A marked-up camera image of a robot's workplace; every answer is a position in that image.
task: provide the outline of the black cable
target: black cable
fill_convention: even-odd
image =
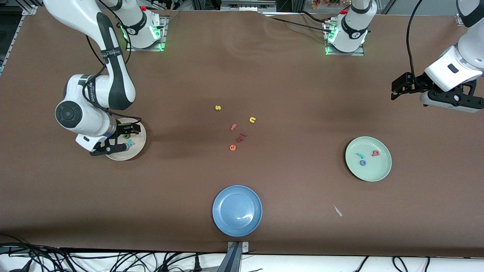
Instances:
[[[82,256],[74,256],[70,255],[70,258],[77,258],[77,259],[107,259],[107,258],[114,258],[114,257],[120,257],[120,255],[112,255],[112,256],[97,256],[97,257],[82,257]]]
[[[23,247],[24,249],[29,250],[30,258],[33,261],[35,261],[36,263],[38,263],[39,265],[41,265],[42,271],[44,270],[44,268],[46,268],[47,271],[49,271],[49,269],[45,265],[43,265],[42,261],[40,260],[40,257],[44,257],[44,258],[50,260],[52,262],[52,265],[54,266],[54,268],[56,268],[56,270],[59,270],[60,272],[64,272],[62,265],[57,263],[45,250],[42,249],[42,248],[47,248],[49,250],[52,250],[53,248],[44,247],[44,246],[37,246],[37,245],[25,243],[25,242],[22,242],[17,237],[6,235],[6,234],[0,234],[0,235],[10,237],[10,238],[15,239],[17,241],[20,241],[20,242],[10,242],[10,243],[0,243],[0,247]],[[75,268],[73,268],[71,265],[70,265],[70,268],[72,269],[72,272],[76,272]]]
[[[192,272],[200,272],[202,271],[202,267],[200,266],[200,259],[198,258],[198,253],[195,254],[195,265],[193,267]]]
[[[121,19],[120,19],[120,18],[119,18],[119,17],[116,15],[116,13],[114,13],[114,11],[113,11],[113,10],[112,10],[110,7],[108,7],[106,4],[104,4],[104,2],[103,2],[102,0],[99,0],[99,2],[100,2],[100,3],[101,3],[103,6],[105,6],[105,7],[106,7],[106,8],[107,8],[107,9],[108,9],[108,10],[109,10],[109,11],[110,11],[110,12],[111,12],[111,13],[112,13],[112,14],[113,14],[115,17],[116,17],[116,19],[117,19],[117,20],[120,22],[120,24],[123,26],[123,29],[124,29],[125,25],[124,25],[124,23],[121,21]],[[127,33],[127,32],[126,32],[126,36],[128,37],[128,42],[129,42],[130,46],[132,46],[132,43],[131,43],[131,37],[129,36],[129,33]],[[130,57],[131,57],[131,50],[129,50],[129,53],[128,53],[128,58],[126,58],[126,61],[124,62],[125,64],[128,64],[128,61],[129,61]]]
[[[172,268],[172,269],[175,269],[175,268],[178,269],[178,270],[180,270],[181,272],[185,272],[185,270],[181,269],[180,267],[176,267],[176,266],[174,268]]]
[[[97,60],[104,65],[104,62],[97,56],[96,52],[94,51],[94,48],[92,47],[91,40],[89,39],[89,36],[86,35],[86,39],[88,40],[89,47],[91,48],[92,53],[96,56]]]
[[[80,266],[78,263],[76,263],[76,261],[74,261],[74,259],[73,259],[72,257],[71,257],[71,260],[72,260],[72,262],[73,262],[75,265],[77,265],[77,267],[79,267],[79,268],[80,268],[81,270],[83,270],[84,272],[91,272],[91,271],[88,271],[88,270],[84,269],[82,266]]]
[[[159,4],[155,4],[155,3],[154,3],[154,0],[145,0],[145,1],[149,1],[149,2],[151,3],[151,5],[156,6],[156,7],[159,7],[160,9],[164,9],[164,10],[166,10],[166,9],[167,9],[167,8],[165,8],[165,7],[160,6]]]
[[[362,268],[363,268],[363,264],[366,262],[366,260],[368,260],[368,258],[369,258],[369,257],[370,257],[370,256],[366,256],[366,257],[363,259],[363,261],[361,262],[360,266],[358,267],[358,269],[357,269],[357,270],[355,270],[355,272],[360,272],[360,271],[362,270]]]
[[[171,255],[170,257],[166,258],[166,256],[168,255],[168,253],[165,255],[165,258],[163,260],[163,263],[161,264],[161,266],[157,269],[155,269],[155,272],[166,272],[168,271],[168,266],[170,264],[168,264],[174,257],[180,255],[181,253],[174,253],[173,255]]]
[[[61,261],[59,260],[59,258],[57,257],[57,255],[56,255],[55,253],[54,253],[54,256],[56,257],[57,262],[55,262],[55,260],[54,260],[54,259],[53,259],[53,258],[52,258],[52,257],[51,257],[51,256],[50,256],[48,253],[46,253],[46,254],[45,254],[44,256],[42,256],[42,257],[47,258],[48,260],[50,260],[50,261],[52,262],[52,265],[54,266],[54,269],[55,269],[55,270],[59,270],[59,271],[61,271],[61,272],[64,272],[65,270],[64,270],[64,268],[63,268],[63,267],[62,267],[62,265],[61,265]],[[77,271],[77,270],[74,268],[74,266],[72,265],[72,263],[71,263],[69,260],[67,260],[67,263],[68,263],[69,267],[71,268],[71,270],[72,270],[73,272],[76,272],[76,271]]]
[[[60,264],[59,257],[57,257],[57,254],[55,253],[55,252],[58,252],[58,253],[59,253],[59,254],[60,254],[62,257],[64,257],[64,259],[65,259],[65,260],[66,260],[66,262],[67,262],[67,265],[69,265],[69,267],[72,269],[72,271],[73,271],[73,272],[76,272],[76,269],[75,269],[75,268],[74,268],[74,266],[72,265],[72,263],[71,263],[71,261],[69,260],[69,258],[67,258],[67,257],[66,257],[66,254],[65,254],[63,251],[61,251],[61,250],[59,250],[59,249],[57,249],[57,248],[55,248],[55,247],[50,247],[50,246],[42,246],[42,248],[46,248],[46,249],[49,249],[49,250],[53,251],[53,252],[54,252],[54,256],[56,257],[57,261],[58,261],[58,262],[59,262],[59,264]]]
[[[74,268],[74,265],[71,263],[71,261],[73,261],[72,259],[69,259],[69,257],[67,256],[68,253],[65,253],[59,249],[56,249],[56,248],[52,248],[56,251],[59,251],[61,253],[59,253],[59,255],[61,255],[63,257],[62,260],[59,259],[59,257],[57,256],[58,253],[54,253],[54,256],[56,257],[57,261],[59,262],[59,265],[62,267],[62,262],[66,261],[67,262],[67,265],[72,269],[72,271],[76,271],[76,269]]]
[[[38,258],[39,260],[36,260],[36,259],[35,259],[33,256],[31,256],[31,255],[18,255],[18,256],[11,256],[11,255],[10,255],[11,253],[17,252],[17,251],[11,251],[11,249],[12,249],[12,248],[11,248],[11,247],[9,247],[8,252],[7,252],[7,253],[9,254],[9,255],[8,255],[8,257],[27,257],[27,258],[30,258],[30,260],[29,260],[29,261],[34,261],[34,262],[36,262],[36,263],[38,263],[38,264],[40,265],[40,268],[41,268],[42,272],[44,272],[44,268],[46,268],[46,269],[47,269],[47,271],[49,271],[49,269],[48,269],[48,268],[47,268],[47,267],[46,267],[46,266],[45,266],[43,263],[41,263],[40,258]]]
[[[37,264],[39,264],[39,265],[40,265],[40,268],[41,268],[42,272],[44,272],[44,269],[45,269],[45,270],[47,270],[48,272],[50,272],[50,269],[49,269],[47,266],[45,266],[45,264],[43,264],[43,263],[42,263],[42,261],[40,260],[40,257],[38,256],[37,258],[38,258],[38,260],[36,260],[36,259],[34,259],[34,258],[32,258],[32,260],[33,260],[35,263],[37,263]]]
[[[423,270],[423,272],[427,272],[429,264],[430,264],[430,257],[427,257],[427,264],[425,265],[425,269]]]
[[[196,255],[205,255],[205,254],[213,254],[214,252],[204,252],[204,253],[196,253],[196,254],[193,254],[193,255],[189,255],[189,256],[185,256],[185,257],[182,257],[182,258],[179,258],[179,259],[176,259],[175,261],[172,261],[171,263],[169,263],[167,265],[167,267],[169,267],[170,265],[173,265],[174,263],[176,262],[179,262],[181,260],[184,260],[184,259],[187,259],[187,258],[192,258],[192,257],[195,257]]]
[[[304,13],[304,14],[306,14],[307,16],[309,16],[309,18],[311,18],[311,19],[315,20],[316,22],[324,23],[324,20],[321,20],[321,19],[318,19],[318,18],[314,17],[312,14],[310,14],[310,13],[309,13],[309,12],[307,12],[307,11],[301,10],[301,11],[299,11],[298,13]]]
[[[119,268],[121,266],[121,264],[123,264],[125,261],[129,260],[133,255],[136,255],[136,253],[130,253],[128,255],[131,255],[131,256],[123,256],[121,259],[117,260],[114,265],[111,267],[111,269],[109,270],[109,272],[115,272],[117,268]]]
[[[116,257],[116,262],[113,264],[113,266],[111,267],[111,269],[110,269],[110,270],[115,270],[115,267],[116,267],[116,265],[119,263],[119,261],[121,261],[121,260],[122,260],[124,257],[126,257],[126,256],[128,256],[128,255],[129,255],[129,253],[128,253],[128,254],[126,254],[126,255],[123,255],[123,257],[120,259],[120,257],[121,257],[121,252],[119,252],[119,253],[118,253],[118,257]]]
[[[168,253],[165,254],[165,257],[163,258],[163,262],[166,262],[166,257],[168,256]]]
[[[8,237],[8,238],[12,238],[12,239],[16,240],[19,243],[25,243],[25,244],[27,244],[27,242],[24,242],[21,239],[15,237],[15,236],[12,236],[12,235],[0,233],[0,236],[5,236],[5,237]]]
[[[21,269],[15,269],[12,271],[29,272],[31,264],[32,264],[32,259],[28,260],[28,262]]]
[[[398,271],[400,271],[400,272],[403,272],[403,271],[402,271],[402,270],[400,270],[400,269],[398,268],[398,266],[396,265],[396,263],[395,263],[395,259],[399,259],[399,260],[400,260],[400,262],[403,264],[403,268],[405,268],[405,272],[408,272],[407,266],[405,265],[405,263],[403,262],[402,258],[400,258],[400,257],[392,257],[392,263],[393,263],[393,266],[395,267],[395,269],[397,269],[397,270],[398,270]]]
[[[1,252],[0,255],[8,254],[8,257],[11,257],[10,254],[14,254],[14,253],[17,253],[17,252],[22,252],[22,251],[25,251],[25,249],[22,248],[22,249],[12,251],[12,248],[10,247],[7,252]]]
[[[420,83],[417,81],[417,77],[415,76],[415,71],[413,68],[413,58],[412,58],[412,52],[410,51],[410,26],[413,21],[413,17],[415,16],[415,13],[417,12],[417,9],[420,6],[420,3],[422,3],[423,0],[419,0],[417,5],[415,5],[415,8],[413,9],[412,15],[410,16],[410,20],[408,21],[408,26],[407,26],[407,52],[408,52],[408,59],[410,60],[410,71],[412,72],[412,78],[413,81],[415,82],[415,85],[417,85],[421,89],[425,89],[424,86],[420,85]]]
[[[156,268],[158,267],[158,258],[156,257],[156,254],[154,254],[153,257],[154,257],[155,268]]]
[[[331,32],[331,30],[328,30],[328,29],[316,28],[316,27],[307,26],[307,25],[303,25],[303,24],[300,24],[300,23],[286,21],[286,20],[279,19],[279,18],[274,18],[274,17],[271,17],[271,18],[274,19],[274,20],[281,21],[281,22],[286,22],[286,23],[289,23],[289,24],[293,24],[293,25],[296,25],[296,26],[301,26],[301,27],[310,28],[310,29],[316,29],[316,30],[320,30],[320,31],[323,31],[323,32]]]
[[[138,256],[135,255],[135,258],[136,258],[136,261],[133,262],[130,266],[128,266],[125,270],[123,270],[123,272],[127,272],[130,268],[134,267],[134,266],[137,266],[137,265],[142,265],[145,267],[145,270],[148,268],[148,266],[146,265],[146,263],[144,263],[142,261],[143,258],[149,256],[149,255],[154,255],[154,253],[148,253],[146,254],[145,256],[142,256],[141,258],[138,258]]]

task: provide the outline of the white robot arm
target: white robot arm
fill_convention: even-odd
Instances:
[[[160,16],[146,8],[140,9],[136,0],[103,0],[123,22],[125,36],[135,48],[147,48],[160,39]]]
[[[117,139],[121,134],[139,133],[140,130],[135,123],[119,124],[104,110],[124,110],[136,97],[111,21],[95,0],[44,0],[44,4],[58,21],[86,34],[98,44],[109,73],[108,76],[72,76],[65,86],[64,100],[56,107],[58,123],[78,133],[76,142],[91,155],[127,150],[125,144],[101,147],[110,137]]]
[[[353,52],[364,42],[368,34],[368,26],[377,13],[375,0],[353,0],[346,14],[332,18],[336,28],[328,43],[342,52]]]
[[[484,108],[474,96],[476,79],[484,71],[484,0],[456,0],[459,15],[468,28],[457,44],[446,49],[425,73],[405,73],[392,83],[392,100],[401,94],[422,92],[420,101],[466,112]],[[464,86],[469,87],[468,94]]]

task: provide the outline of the light green plate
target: light green plate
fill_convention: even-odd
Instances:
[[[372,156],[377,150],[380,155]],[[392,156],[388,148],[375,138],[363,136],[352,140],[346,147],[346,164],[350,171],[359,179],[364,181],[380,181],[384,179],[392,169]]]

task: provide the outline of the brown tabletop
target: brown tabletop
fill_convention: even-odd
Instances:
[[[242,184],[264,209],[240,239],[257,253],[484,256],[483,113],[390,100],[409,70],[407,22],[376,16],[366,56],[342,57],[324,54],[317,30],[258,13],[181,12],[165,52],[131,55],[136,101],[123,114],[143,118],[148,140],[116,162],[57,124],[66,81],[100,64],[83,34],[39,9],[0,76],[0,231],[59,247],[224,251],[236,239],[217,229],[212,203]],[[416,71],[465,31],[453,17],[416,17]],[[389,148],[384,180],[346,167],[359,136]]]

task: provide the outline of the white plate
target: white plate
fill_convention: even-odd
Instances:
[[[378,151],[380,155],[372,156],[373,151]],[[372,137],[363,136],[352,140],[346,147],[345,157],[350,171],[364,181],[380,181],[392,169],[390,151],[382,142]],[[364,166],[361,165],[362,160],[366,162]]]
[[[132,118],[121,118],[119,121],[121,123],[136,122],[136,120]],[[115,161],[126,161],[134,158],[141,152],[146,143],[146,130],[142,123],[139,122],[138,124],[141,127],[141,132],[138,135],[131,135],[129,139],[125,139],[122,135],[118,137],[118,144],[127,144],[128,140],[131,140],[134,145],[130,146],[126,151],[106,155],[106,157]],[[114,139],[110,139],[109,142],[114,145]]]

